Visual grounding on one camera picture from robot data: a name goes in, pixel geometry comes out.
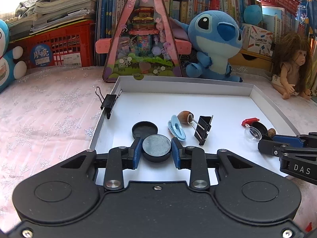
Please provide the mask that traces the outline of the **brown walnut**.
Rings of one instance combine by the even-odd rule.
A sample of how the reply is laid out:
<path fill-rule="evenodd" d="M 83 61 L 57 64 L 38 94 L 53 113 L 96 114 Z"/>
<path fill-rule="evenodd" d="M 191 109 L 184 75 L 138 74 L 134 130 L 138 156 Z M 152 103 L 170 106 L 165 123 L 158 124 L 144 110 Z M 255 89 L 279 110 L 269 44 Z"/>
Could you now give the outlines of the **brown walnut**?
<path fill-rule="evenodd" d="M 194 115 L 190 111 L 182 111 L 177 117 L 181 124 L 190 125 L 194 120 Z"/>
<path fill-rule="evenodd" d="M 270 128 L 267 131 L 267 136 L 273 138 L 276 135 L 276 130 L 274 128 Z"/>

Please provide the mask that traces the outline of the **clear plastic dome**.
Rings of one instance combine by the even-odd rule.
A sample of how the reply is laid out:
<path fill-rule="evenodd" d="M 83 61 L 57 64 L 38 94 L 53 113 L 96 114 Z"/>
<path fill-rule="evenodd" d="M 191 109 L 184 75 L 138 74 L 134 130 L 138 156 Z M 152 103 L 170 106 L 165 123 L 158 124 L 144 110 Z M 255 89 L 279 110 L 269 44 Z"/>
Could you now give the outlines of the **clear plastic dome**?
<path fill-rule="evenodd" d="M 247 126 L 245 128 L 244 135 L 250 142 L 258 142 L 262 139 L 261 132 L 253 126 Z"/>

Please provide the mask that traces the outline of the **black binder clip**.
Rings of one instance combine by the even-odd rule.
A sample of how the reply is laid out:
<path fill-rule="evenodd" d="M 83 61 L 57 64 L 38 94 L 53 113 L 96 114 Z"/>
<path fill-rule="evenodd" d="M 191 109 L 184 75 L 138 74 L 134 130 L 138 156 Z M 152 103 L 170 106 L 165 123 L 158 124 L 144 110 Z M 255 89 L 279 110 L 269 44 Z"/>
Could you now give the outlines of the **black binder clip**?
<path fill-rule="evenodd" d="M 112 110 L 115 106 L 116 101 L 120 97 L 122 93 L 122 90 L 119 91 L 119 93 L 116 95 L 107 94 L 105 97 L 102 95 L 101 89 L 99 86 L 95 88 L 95 94 L 99 98 L 101 102 L 100 109 L 104 112 L 107 119 L 110 119 Z"/>
<path fill-rule="evenodd" d="M 213 120 L 212 116 L 203 116 L 201 115 L 198 121 L 195 120 L 195 117 L 192 113 L 187 117 L 187 123 L 190 124 L 195 130 L 195 138 L 198 140 L 199 145 L 203 146 L 208 137 L 208 133 L 211 130 L 211 122 Z"/>

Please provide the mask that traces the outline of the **light blue plastic clip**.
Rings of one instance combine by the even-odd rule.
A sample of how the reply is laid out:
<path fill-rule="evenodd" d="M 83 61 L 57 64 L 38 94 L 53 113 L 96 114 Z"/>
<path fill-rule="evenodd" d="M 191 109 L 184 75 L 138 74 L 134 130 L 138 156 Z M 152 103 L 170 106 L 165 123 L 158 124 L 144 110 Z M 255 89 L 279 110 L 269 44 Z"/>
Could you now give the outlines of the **light blue plastic clip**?
<path fill-rule="evenodd" d="M 179 141 L 184 142 L 186 140 L 185 132 L 177 115 L 171 116 L 171 119 L 168 121 L 168 128 L 170 133 Z"/>

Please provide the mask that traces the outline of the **black round puck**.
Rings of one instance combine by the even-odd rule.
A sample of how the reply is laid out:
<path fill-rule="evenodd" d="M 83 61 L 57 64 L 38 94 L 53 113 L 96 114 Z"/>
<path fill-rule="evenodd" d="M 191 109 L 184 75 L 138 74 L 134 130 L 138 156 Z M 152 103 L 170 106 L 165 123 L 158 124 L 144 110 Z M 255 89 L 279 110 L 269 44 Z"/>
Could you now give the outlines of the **black round puck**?
<path fill-rule="evenodd" d="M 171 141 L 164 135 L 152 134 L 142 143 L 143 156 L 153 163 L 166 161 L 171 154 Z"/>

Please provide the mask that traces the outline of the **black round lid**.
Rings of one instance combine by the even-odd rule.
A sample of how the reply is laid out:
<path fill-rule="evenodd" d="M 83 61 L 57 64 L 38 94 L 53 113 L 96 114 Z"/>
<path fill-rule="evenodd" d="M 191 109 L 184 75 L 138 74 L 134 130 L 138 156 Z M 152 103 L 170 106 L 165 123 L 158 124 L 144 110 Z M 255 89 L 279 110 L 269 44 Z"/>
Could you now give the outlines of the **black round lid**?
<path fill-rule="evenodd" d="M 259 121 L 255 121 L 252 123 L 252 126 L 256 128 L 262 136 L 266 136 L 268 134 L 268 129 Z"/>
<path fill-rule="evenodd" d="M 158 127 L 150 121 L 139 121 L 132 127 L 132 136 L 134 139 L 145 139 L 147 136 L 157 133 Z"/>

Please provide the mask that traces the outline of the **black round open lid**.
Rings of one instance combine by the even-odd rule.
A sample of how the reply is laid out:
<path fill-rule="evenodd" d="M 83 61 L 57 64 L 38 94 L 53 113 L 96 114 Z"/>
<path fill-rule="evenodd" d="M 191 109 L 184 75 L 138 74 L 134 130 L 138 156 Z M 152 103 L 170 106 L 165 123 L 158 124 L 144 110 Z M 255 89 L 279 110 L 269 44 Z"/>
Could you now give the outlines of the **black round open lid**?
<path fill-rule="evenodd" d="M 139 121 L 132 127 L 132 136 L 134 139 L 145 139 L 147 136 L 157 133 L 158 127 L 150 121 Z"/>

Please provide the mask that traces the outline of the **red crayon in tray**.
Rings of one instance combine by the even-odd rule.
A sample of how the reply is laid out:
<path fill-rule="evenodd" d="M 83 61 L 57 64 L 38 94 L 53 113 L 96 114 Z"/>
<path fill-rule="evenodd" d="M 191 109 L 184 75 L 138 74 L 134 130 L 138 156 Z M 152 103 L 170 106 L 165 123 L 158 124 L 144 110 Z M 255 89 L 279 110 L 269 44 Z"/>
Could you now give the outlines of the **red crayon in tray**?
<path fill-rule="evenodd" d="M 248 118 L 248 119 L 245 119 L 241 125 L 243 127 L 246 127 L 247 125 L 251 126 L 254 122 L 259 122 L 259 121 L 260 120 L 258 118 Z"/>

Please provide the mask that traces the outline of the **brown walnut in tray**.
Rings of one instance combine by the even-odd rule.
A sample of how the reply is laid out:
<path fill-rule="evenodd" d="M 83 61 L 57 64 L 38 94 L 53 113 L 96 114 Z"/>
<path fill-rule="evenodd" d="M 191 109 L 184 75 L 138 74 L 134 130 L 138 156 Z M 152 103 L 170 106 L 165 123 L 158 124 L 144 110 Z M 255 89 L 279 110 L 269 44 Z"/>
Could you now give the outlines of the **brown walnut in tray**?
<path fill-rule="evenodd" d="M 177 117 L 181 124 L 190 125 L 194 120 L 194 115 L 190 111 L 182 111 Z"/>

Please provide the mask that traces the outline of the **white cardboard tray box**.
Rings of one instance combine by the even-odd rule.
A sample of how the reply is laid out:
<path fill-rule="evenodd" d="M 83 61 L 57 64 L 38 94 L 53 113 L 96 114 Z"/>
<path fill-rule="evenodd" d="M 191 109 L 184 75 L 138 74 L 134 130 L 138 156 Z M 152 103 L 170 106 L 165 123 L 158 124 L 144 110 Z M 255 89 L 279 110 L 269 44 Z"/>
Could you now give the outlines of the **white cardboard tray box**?
<path fill-rule="evenodd" d="M 114 147 L 130 146 L 132 127 L 141 121 L 155 124 L 158 134 L 172 138 L 168 128 L 171 118 L 191 113 L 192 122 L 180 120 L 186 135 L 184 146 L 199 146 L 195 138 L 199 118 L 210 117 L 211 129 L 202 146 L 204 151 L 215 154 L 219 149 L 228 149 L 279 173 L 279 160 L 258 152 L 256 139 L 242 122 L 255 117 L 278 134 L 299 133 L 274 102 L 253 84 L 155 76 L 137 80 L 123 76 L 111 93 L 115 104 L 110 115 L 101 113 L 90 144 L 99 154 Z"/>

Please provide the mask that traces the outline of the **black binder clip on edge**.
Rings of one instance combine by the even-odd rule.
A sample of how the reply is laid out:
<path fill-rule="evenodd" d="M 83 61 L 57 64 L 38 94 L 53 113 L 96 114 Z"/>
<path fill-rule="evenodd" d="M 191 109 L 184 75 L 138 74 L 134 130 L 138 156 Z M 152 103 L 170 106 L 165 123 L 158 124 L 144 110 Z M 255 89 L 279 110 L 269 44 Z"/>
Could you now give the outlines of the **black binder clip on edge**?
<path fill-rule="evenodd" d="M 122 93 L 122 90 L 119 91 L 119 93 L 116 95 L 107 94 L 105 97 L 102 95 L 101 89 L 99 86 L 95 88 L 95 94 L 99 98 L 101 102 L 100 109 L 104 112 L 107 119 L 110 119 L 112 110 L 115 106 L 116 101 L 120 97 Z"/>

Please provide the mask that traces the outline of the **brown haired doll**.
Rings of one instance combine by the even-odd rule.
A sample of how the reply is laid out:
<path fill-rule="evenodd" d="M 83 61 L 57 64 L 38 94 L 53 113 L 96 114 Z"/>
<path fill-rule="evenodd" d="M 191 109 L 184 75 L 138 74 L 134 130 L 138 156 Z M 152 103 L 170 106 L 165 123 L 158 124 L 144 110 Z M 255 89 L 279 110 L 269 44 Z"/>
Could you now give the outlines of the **brown haired doll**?
<path fill-rule="evenodd" d="M 275 45 L 272 56 L 272 86 L 283 99 L 301 96 L 311 99 L 307 81 L 312 69 L 310 45 L 307 38 L 289 32 Z"/>

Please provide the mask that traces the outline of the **wooden drawer shelf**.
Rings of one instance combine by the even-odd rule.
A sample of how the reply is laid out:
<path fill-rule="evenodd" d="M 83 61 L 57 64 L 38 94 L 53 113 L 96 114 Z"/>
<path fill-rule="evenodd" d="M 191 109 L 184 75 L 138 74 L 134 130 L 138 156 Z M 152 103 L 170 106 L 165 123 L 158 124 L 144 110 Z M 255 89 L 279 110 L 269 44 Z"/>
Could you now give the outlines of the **wooden drawer shelf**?
<path fill-rule="evenodd" d="M 245 66 L 271 71 L 271 57 L 241 49 L 234 57 L 228 59 L 232 66 Z"/>

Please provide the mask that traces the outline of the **white pencil print box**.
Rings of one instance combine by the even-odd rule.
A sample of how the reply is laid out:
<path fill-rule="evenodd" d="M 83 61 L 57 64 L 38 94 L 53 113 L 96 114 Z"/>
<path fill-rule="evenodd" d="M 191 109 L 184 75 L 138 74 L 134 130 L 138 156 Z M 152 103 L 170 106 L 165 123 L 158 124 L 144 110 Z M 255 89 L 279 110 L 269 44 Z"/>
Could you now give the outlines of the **white pencil print box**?
<path fill-rule="evenodd" d="M 242 25 L 242 48 L 246 51 L 270 56 L 273 33 L 255 25 Z"/>

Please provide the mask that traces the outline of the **pink triangular toy house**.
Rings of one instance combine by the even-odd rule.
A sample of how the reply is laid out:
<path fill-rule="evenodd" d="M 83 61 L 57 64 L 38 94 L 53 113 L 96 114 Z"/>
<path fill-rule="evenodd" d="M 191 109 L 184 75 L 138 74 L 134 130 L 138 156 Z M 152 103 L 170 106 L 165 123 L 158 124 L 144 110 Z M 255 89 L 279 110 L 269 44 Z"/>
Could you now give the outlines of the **pink triangular toy house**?
<path fill-rule="evenodd" d="M 96 42 L 96 52 L 106 54 L 103 79 L 146 75 L 180 77 L 180 55 L 191 45 L 174 38 L 163 0 L 127 0 L 114 34 Z"/>

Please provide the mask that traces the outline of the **red plastic crate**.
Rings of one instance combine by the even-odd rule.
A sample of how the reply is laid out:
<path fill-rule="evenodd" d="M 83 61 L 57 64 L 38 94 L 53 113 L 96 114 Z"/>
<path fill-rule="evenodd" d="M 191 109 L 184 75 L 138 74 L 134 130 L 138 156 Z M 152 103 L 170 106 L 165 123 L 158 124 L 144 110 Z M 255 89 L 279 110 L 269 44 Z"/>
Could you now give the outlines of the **red plastic crate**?
<path fill-rule="evenodd" d="M 95 22 L 80 20 L 11 41 L 9 49 L 23 48 L 21 60 L 28 69 L 48 66 L 94 65 Z"/>

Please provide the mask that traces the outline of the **row of shelf books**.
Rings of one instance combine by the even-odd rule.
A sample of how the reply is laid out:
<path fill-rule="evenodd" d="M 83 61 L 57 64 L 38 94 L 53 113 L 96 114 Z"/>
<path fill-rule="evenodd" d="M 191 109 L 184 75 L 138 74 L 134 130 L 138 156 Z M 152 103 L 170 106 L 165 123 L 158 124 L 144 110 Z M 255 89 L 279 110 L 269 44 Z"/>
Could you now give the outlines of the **row of shelf books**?
<path fill-rule="evenodd" d="M 221 10 L 232 16 L 239 25 L 244 23 L 243 12 L 245 8 L 251 5 L 251 0 L 182 0 L 180 5 L 187 3 L 187 20 L 191 20 L 203 10 Z M 255 0 L 260 7 L 260 0 Z"/>

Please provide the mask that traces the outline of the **blue Stitch plush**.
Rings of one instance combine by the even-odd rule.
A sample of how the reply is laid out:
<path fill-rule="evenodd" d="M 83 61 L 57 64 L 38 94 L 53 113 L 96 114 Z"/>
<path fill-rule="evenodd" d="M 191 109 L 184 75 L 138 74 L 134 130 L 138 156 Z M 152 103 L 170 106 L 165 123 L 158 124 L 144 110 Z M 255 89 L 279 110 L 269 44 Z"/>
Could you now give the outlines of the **blue Stitch plush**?
<path fill-rule="evenodd" d="M 185 63 L 187 77 L 242 82 L 232 75 L 228 59 L 242 48 L 242 32 L 236 21 L 219 10 L 204 11 L 189 24 L 170 18 L 175 38 L 189 41 L 196 59 Z"/>

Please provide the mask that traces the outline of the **blue white plush toy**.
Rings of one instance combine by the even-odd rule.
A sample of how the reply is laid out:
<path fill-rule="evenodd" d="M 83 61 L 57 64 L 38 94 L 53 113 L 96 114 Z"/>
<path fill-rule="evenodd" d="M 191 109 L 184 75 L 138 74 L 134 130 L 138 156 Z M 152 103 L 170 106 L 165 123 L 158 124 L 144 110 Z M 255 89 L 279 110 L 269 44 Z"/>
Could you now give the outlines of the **blue white plush toy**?
<path fill-rule="evenodd" d="M 251 5 L 247 6 L 243 12 L 243 19 L 246 24 L 258 25 L 262 21 L 262 9 L 251 0 Z"/>

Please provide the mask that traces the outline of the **Doraemon plush toy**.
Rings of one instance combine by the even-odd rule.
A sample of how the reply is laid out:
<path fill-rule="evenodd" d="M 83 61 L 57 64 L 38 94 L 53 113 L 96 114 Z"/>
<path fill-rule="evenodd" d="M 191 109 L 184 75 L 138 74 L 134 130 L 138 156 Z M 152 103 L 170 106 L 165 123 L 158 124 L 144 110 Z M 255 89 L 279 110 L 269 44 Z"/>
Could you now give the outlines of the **Doraemon plush toy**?
<path fill-rule="evenodd" d="M 14 80 L 21 79 L 22 77 L 26 75 L 27 65 L 24 61 L 18 61 L 17 63 L 14 62 L 14 60 L 21 58 L 23 54 L 23 48 L 20 46 L 17 46 L 12 50 L 8 50 L 8 45 L 10 41 L 9 27 L 5 21 L 0 20 L 0 28 L 1 28 L 0 91 L 2 92 Z"/>

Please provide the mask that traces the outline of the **stack of books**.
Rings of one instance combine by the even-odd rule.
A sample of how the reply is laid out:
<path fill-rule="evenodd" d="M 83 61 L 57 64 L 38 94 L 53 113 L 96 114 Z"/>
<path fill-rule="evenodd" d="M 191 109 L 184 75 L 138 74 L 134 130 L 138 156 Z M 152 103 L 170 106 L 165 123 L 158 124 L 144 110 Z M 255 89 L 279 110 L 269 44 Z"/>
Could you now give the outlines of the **stack of books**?
<path fill-rule="evenodd" d="M 6 19 L 12 40 L 83 19 L 94 19 L 97 0 L 26 0 Z"/>

